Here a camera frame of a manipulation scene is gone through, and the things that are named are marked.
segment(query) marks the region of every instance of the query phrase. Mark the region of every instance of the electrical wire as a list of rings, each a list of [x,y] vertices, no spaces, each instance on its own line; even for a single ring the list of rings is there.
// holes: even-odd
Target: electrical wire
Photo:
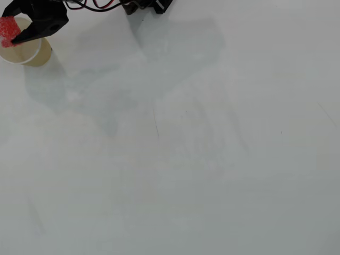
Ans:
[[[95,8],[87,6],[86,4],[81,3],[78,0],[72,0],[72,1],[75,2],[76,4],[79,4],[82,8],[88,9],[88,10],[93,11],[93,12],[108,12],[108,11],[111,11],[111,10],[123,5],[123,3],[120,2],[118,4],[115,4],[114,6],[106,8],[106,9],[95,9]],[[67,2],[66,2],[66,5],[70,10],[72,10]]]
[[[69,8],[70,10],[73,10],[73,11],[81,10],[81,9],[84,8],[83,6],[80,6],[80,7],[70,7],[67,1],[65,2],[65,4],[67,5],[67,8]]]
[[[67,7],[68,7],[70,10],[80,10],[80,9],[85,8],[85,9],[88,9],[88,10],[93,11],[93,12],[108,12],[108,11],[111,11],[111,10],[113,10],[113,9],[115,9],[115,8],[117,8],[117,7],[119,7],[119,6],[121,6],[121,5],[128,5],[128,4],[131,4],[131,3],[134,3],[139,9],[144,10],[145,8],[147,8],[147,7],[149,7],[151,4],[153,4],[156,0],[151,1],[147,6],[141,6],[137,1],[131,0],[131,1],[128,1],[128,2],[126,2],[126,3],[120,2],[120,3],[115,4],[114,6],[112,6],[112,7],[110,7],[110,8],[107,8],[107,7],[109,7],[109,6],[112,4],[112,2],[113,2],[114,0],[110,0],[110,2],[107,3],[105,6],[98,6],[97,1],[96,1],[96,0],[93,0],[93,3],[95,4],[95,6],[96,6],[97,8],[99,8],[99,9],[95,9],[95,8],[92,8],[92,7],[87,6],[87,5],[86,5],[87,0],[85,0],[84,3],[81,3],[79,0],[72,0],[72,1],[75,2],[76,4],[80,5],[80,7],[73,8],[73,7],[70,7],[69,4],[68,4],[67,2],[65,2],[66,5],[67,5]]]
[[[99,8],[99,9],[106,9],[110,5],[112,5],[114,0],[110,0],[110,2],[108,2],[106,5],[103,5],[103,6],[99,6],[98,3],[97,3],[97,0],[92,0],[92,1],[93,1],[93,4],[95,5],[95,7]]]

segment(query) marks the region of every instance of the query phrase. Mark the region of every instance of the paper cup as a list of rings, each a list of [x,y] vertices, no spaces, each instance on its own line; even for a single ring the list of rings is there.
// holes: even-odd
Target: paper cup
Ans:
[[[15,21],[21,31],[31,24],[24,18],[15,18]],[[9,48],[0,45],[0,57],[12,64],[42,66],[51,58],[51,54],[52,48],[45,38],[24,42]]]

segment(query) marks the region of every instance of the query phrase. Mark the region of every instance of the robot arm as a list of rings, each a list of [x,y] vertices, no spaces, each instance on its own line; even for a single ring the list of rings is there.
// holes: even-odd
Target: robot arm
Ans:
[[[51,36],[69,21],[67,9],[63,1],[72,0],[13,0],[5,9],[2,16],[16,16],[26,14],[32,24],[12,40],[13,44]],[[172,0],[120,0],[127,15],[134,13],[138,8],[153,7],[158,14],[162,14],[169,7]]]

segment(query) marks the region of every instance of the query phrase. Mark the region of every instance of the cup rim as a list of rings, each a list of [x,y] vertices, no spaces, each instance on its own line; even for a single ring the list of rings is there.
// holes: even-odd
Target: cup rim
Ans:
[[[27,20],[27,19],[25,19],[25,18],[23,18],[23,17],[15,17],[14,19],[16,19],[16,20],[17,20],[17,19],[24,19],[24,20]],[[7,62],[7,63],[10,63],[10,64],[19,64],[19,65],[26,64],[26,63],[30,62],[31,60],[33,60],[33,59],[38,55],[38,53],[39,53],[39,51],[40,51],[40,49],[41,49],[41,44],[42,44],[43,39],[42,39],[42,38],[38,38],[38,39],[36,39],[36,40],[39,40],[39,46],[38,46],[36,52],[35,52],[29,59],[27,59],[27,60],[25,60],[25,61],[23,61],[23,62],[11,62],[11,61],[6,60],[6,59],[5,59],[3,56],[1,56],[1,55],[0,55],[0,58],[2,58],[2,60],[4,60],[4,61]]]

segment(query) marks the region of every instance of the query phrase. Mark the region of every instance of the red foam pad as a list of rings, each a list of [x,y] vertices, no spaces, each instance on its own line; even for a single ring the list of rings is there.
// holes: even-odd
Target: red foam pad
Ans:
[[[11,41],[21,33],[13,16],[0,18],[0,42],[2,47],[14,46]]]

